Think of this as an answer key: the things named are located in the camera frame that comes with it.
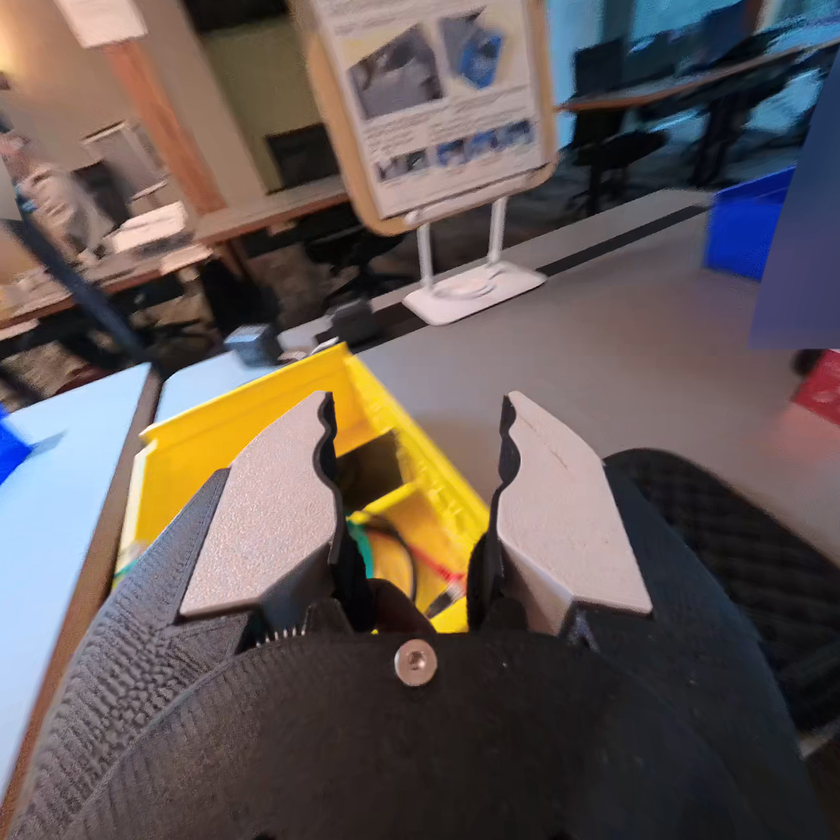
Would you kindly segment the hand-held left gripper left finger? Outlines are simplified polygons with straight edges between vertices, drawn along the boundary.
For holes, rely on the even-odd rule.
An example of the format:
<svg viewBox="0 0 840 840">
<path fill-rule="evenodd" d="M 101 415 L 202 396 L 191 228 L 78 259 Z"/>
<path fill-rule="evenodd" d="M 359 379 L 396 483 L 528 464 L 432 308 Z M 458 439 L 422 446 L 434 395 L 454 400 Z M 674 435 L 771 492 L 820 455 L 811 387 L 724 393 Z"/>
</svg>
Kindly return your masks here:
<svg viewBox="0 0 840 840">
<path fill-rule="evenodd" d="M 313 392 L 258 434 L 224 488 L 179 609 L 187 621 L 250 613 L 270 634 L 302 630 L 334 599 L 356 632 L 373 593 L 337 484 L 333 394 Z"/>
</svg>

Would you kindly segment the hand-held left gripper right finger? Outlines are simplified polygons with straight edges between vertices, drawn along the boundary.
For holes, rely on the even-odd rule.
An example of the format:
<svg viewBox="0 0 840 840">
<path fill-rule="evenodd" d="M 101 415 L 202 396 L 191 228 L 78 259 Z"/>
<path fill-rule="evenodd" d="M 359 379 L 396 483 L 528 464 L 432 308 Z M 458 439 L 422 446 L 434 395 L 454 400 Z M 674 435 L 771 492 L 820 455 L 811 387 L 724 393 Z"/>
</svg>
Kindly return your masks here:
<svg viewBox="0 0 840 840">
<path fill-rule="evenodd" d="M 503 397 L 499 485 L 469 561 L 470 632 L 590 635 L 590 615 L 654 604 L 601 458 L 521 392 Z"/>
</svg>

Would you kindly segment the yellow plastic bin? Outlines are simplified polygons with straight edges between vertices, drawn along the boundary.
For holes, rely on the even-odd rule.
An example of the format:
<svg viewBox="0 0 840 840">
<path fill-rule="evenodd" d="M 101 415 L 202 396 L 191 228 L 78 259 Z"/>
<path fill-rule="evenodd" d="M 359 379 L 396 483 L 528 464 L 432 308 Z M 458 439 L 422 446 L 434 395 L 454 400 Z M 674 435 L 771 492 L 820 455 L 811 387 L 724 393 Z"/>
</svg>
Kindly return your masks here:
<svg viewBox="0 0 840 840">
<path fill-rule="evenodd" d="M 340 457 L 393 431 L 404 483 L 358 510 L 344 506 L 371 578 L 393 583 L 440 633 L 466 632 L 469 559 L 489 509 L 415 418 L 345 344 L 251 379 L 141 433 L 115 589 L 194 496 L 282 414 L 313 392 L 333 395 Z"/>
</svg>

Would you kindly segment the red ethernet splitter box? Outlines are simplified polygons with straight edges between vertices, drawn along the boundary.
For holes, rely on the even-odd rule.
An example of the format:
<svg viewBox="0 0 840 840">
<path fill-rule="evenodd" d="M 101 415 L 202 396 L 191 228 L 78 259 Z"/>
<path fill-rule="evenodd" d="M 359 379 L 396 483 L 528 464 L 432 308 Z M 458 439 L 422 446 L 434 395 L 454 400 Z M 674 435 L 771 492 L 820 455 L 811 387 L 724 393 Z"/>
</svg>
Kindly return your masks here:
<svg viewBox="0 0 840 840">
<path fill-rule="evenodd" d="M 793 404 L 839 427 L 839 350 L 797 351 L 794 372 Z"/>
</svg>

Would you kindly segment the brown office desk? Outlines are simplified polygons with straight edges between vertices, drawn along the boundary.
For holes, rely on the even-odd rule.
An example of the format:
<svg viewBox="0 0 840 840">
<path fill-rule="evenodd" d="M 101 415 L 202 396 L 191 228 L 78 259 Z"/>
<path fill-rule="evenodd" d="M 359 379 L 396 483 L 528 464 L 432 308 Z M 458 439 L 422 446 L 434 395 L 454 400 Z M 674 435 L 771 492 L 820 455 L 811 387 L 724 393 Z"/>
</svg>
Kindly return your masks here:
<svg viewBox="0 0 840 840">
<path fill-rule="evenodd" d="M 643 85 L 574 96 L 554 106 L 555 113 L 605 113 L 652 111 L 666 106 L 674 114 L 702 109 L 706 128 L 696 147 L 688 183 L 697 188 L 715 185 L 723 172 L 730 148 L 761 103 L 782 93 L 793 78 L 817 67 L 830 68 L 837 55 L 839 37 L 773 48 L 738 64 L 704 70 L 681 78 L 667 78 Z"/>
<path fill-rule="evenodd" d="M 349 198 L 341 176 L 323 178 L 204 215 L 196 222 L 193 241 L 213 247 L 267 228 L 289 226 Z"/>
</svg>

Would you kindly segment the person's left hand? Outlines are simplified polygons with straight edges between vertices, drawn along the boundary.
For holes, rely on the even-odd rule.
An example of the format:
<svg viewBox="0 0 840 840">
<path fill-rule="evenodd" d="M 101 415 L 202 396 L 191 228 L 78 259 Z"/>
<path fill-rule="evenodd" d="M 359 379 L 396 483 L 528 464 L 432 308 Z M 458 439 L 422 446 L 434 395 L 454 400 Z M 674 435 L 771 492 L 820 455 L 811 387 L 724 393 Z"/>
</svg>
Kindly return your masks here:
<svg viewBox="0 0 840 840">
<path fill-rule="evenodd" d="M 433 637 L 437 634 L 425 615 L 393 583 L 382 579 L 369 579 L 367 583 L 373 599 L 375 631 L 413 637 Z"/>
</svg>

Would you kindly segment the black bin divider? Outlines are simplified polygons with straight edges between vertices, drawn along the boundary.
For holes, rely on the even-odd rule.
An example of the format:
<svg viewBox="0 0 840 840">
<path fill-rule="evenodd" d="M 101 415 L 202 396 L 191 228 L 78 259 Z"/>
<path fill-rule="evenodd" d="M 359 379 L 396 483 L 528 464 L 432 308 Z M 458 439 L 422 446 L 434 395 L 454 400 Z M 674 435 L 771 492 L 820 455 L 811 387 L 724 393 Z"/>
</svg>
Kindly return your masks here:
<svg viewBox="0 0 840 840">
<path fill-rule="evenodd" d="M 346 508 L 362 509 L 403 485 L 397 443 L 390 431 L 337 457 L 336 484 Z"/>
</svg>

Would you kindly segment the black quilted wrist rest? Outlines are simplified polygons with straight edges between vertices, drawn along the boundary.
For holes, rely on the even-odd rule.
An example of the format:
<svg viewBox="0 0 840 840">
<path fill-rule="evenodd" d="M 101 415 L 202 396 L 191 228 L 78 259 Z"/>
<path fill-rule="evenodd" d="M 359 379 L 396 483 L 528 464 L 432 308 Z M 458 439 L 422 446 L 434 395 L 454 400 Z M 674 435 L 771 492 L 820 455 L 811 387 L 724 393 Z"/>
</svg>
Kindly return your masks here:
<svg viewBox="0 0 840 840">
<path fill-rule="evenodd" d="M 607 467 L 630 479 L 755 626 L 795 726 L 839 715 L 839 570 L 717 476 L 635 448 Z"/>
</svg>

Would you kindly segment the pale grey neighbouring table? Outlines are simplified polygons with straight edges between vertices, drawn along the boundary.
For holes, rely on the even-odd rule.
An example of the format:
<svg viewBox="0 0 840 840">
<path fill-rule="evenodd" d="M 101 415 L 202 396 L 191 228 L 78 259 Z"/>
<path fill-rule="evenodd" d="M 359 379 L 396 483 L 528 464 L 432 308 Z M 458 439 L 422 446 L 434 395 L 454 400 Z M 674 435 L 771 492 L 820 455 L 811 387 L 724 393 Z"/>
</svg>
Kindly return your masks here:
<svg viewBox="0 0 840 840">
<path fill-rule="evenodd" d="M 163 384 L 142 364 L 12 417 L 35 450 L 1 493 L 2 834 L 54 695 L 110 591 L 141 432 L 270 371 L 225 353 Z"/>
</svg>

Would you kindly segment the white paper note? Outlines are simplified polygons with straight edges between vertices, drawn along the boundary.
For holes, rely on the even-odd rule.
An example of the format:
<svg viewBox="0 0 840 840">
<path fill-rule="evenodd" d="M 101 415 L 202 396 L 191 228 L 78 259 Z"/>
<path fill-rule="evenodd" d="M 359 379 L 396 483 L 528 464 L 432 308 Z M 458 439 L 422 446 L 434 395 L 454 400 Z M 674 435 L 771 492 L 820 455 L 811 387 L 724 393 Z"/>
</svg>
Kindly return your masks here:
<svg viewBox="0 0 840 840">
<path fill-rule="evenodd" d="M 55 1 L 83 49 L 142 39 L 148 28 L 134 1 Z"/>
</svg>

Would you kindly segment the wooden wall pillar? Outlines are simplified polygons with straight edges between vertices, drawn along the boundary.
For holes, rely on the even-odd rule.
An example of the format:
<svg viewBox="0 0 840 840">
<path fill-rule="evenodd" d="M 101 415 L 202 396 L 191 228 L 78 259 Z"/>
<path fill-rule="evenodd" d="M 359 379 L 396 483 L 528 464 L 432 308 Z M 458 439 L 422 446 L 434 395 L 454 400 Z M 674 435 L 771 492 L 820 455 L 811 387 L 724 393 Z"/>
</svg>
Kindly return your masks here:
<svg viewBox="0 0 840 840">
<path fill-rule="evenodd" d="M 179 120 L 172 100 L 150 56 L 138 40 L 99 47 L 112 74 L 134 106 L 155 149 L 181 188 L 192 209 L 201 216 L 226 207 L 193 135 Z"/>
</svg>

